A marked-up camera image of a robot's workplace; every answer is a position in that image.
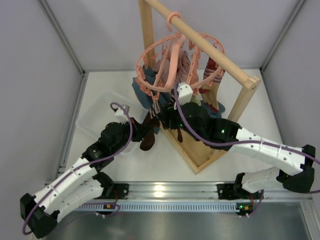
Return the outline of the brown striped sock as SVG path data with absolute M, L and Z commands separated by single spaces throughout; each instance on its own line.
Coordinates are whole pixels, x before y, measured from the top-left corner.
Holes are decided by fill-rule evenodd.
M 182 143 L 182 142 L 183 142 L 183 135 L 182 135 L 182 132 L 181 132 L 181 129 L 180 129 L 180 128 L 177 129 L 177 141 L 178 141 L 179 143 Z
M 149 132 L 143 138 L 140 149 L 142 151 L 149 151 L 153 145 L 155 144 L 155 130 L 159 130 L 160 128 L 160 120 L 159 116 L 166 104 L 174 104 L 175 100 L 173 97 L 170 98 L 169 102 L 165 103 L 164 105 L 160 105 L 158 102 L 154 102 L 151 107 L 149 108 L 146 117 L 144 118 L 142 124 L 150 127 Z

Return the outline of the pink round clip hanger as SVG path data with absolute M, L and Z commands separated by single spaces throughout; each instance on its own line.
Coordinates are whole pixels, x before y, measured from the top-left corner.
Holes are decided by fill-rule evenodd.
M 180 50 L 184 50 L 184 44 L 187 40 L 187 37 L 178 31 L 173 35 L 169 35 L 156 43 L 153 43 L 138 59 L 136 65 L 137 76 L 133 78 L 132 88 L 138 101 L 144 108 L 148 109 L 156 102 L 160 105 L 164 105 L 169 102 L 169 98 L 173 95 L 173 91 L 177 90 L 174 85 L 179 84 L 179 82 L 176 81 L 179 55 Z M 199 93 L 199 88 L 212 80 L 218 74 L 218 71 L 223 68 L 217 63 L 219 68 L 211 76 L 205 80 L 203 80 L 203 77 L 200 79 L 197 70 L 202 51 L 192 41 L 188 43 L 188 48 L 192 52 L 191 56 L 188 55 L 190 69 L 186 82 L 181 83 L 187 83 L 193 90 L 190 102 L 205 106 L 208 108 L 209 112 L 213 113 L 209 107 L 204 104 L 202 96 Z M 165 60 L 168 58 L 170 58 L 168 77 L 166 82 L 163 82 L 160 76 L 164 69 Z M 224 106 L 219 103 L 219 113 L 224 112 L 224 110 Z

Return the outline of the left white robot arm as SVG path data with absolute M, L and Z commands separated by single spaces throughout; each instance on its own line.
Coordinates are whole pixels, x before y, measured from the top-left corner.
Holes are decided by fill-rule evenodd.
M 20 215 L 27 228 L 38 239 L 51 233 L 70 212 L 86 202 L 106 197 L 114 182 L 102 173 L 131 142 L 140 142 L 151 127 L 138 123 L 133 117 L 126 123 L 111 122 L 76 162 L 60 177 L 34 194 L 20 198 Z

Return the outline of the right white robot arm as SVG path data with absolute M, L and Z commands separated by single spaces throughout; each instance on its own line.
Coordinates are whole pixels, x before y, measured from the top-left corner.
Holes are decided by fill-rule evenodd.
M 211 117 L 194 102 L 175 107 L 168 103 L 158 115 L 165 129 L 183 130 L 195 141 L 226 152 L 234 152 L 263 161 L 271 167 L 237 174 L 234 191 L 256 193 L 284 188 L 294 193 L 310 192 L 315 178 L 316 149 L 312 145 L 291 147 L 256 135 L 225 118 Z

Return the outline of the wooden hanging rack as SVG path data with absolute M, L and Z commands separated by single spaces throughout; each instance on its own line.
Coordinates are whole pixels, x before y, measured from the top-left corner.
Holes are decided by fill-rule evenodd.
M 228 115 L 238 121 L 261 80 L 241 70 L 225 55 L 225 48 L 214 36 L 196 32 L 178 12 L 170 11 L 158 0 L 139 1 L 144 52 L 136 64 L 134 82 L 160 106 L 174 87 L 174 82 L 191 88 L 191 101 L 219 118 L 224 107 L 218 90 L 225 74 L 230 74 L 241 91 Z

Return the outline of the red purple striped sock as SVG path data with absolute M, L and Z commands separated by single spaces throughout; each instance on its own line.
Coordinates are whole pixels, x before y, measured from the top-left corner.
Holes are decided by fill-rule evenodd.
M 209 57 L 204 69 L 203 80 L 210 77 L 219 67 L 220 66 Z M 218 71 L 218 74 L 212 80 L 202 85 L 198 89 L 204 104 L 209 107 L 214 114 L 217 114 L 220 111 L 217 93 L 224 74 L 225 70 L 221 68 L 220 71 Z

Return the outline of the white plastic basket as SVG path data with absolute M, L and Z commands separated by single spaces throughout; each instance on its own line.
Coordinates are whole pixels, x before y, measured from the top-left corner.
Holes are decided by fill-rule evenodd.
M 89 138 L 97 140 L 108 123 L 118 120 L 110 107 L 112 102 L 129 106 L 129 116 L 135 118 L 140 124 L 148 112 L 137 102 L 118 93 L 106 91 L 88 107 L 87 111 L 80 115 L 75 122 L 76 127 Z

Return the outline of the pink cloth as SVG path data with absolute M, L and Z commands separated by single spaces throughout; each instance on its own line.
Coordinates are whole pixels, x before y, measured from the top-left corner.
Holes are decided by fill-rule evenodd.
M 164 67 L 160 75 L 160 79 L 165 83 L 169 75 L 170 57 L 164 61 L 163 65 Z M 178 83 L 187 81 L 190 65 L 191 65 L 191 62 L 189 60 L 188 53 L 185 50 L 181 49 L 179 52 L 177 71 L 175 76 L 176 81 Z

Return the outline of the aluminium mounting rail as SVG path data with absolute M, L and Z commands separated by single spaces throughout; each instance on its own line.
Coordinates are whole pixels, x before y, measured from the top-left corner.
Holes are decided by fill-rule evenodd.
M 164 201 L 164 200 L 213 200 L 219 201 L 223 182 L 127 182 L 128 190 L 123 190 L 126 200 Z M 264 191 L 267 202 L 309 202 L 313 199 L 309 193 L 295 193 L 283 188 Z

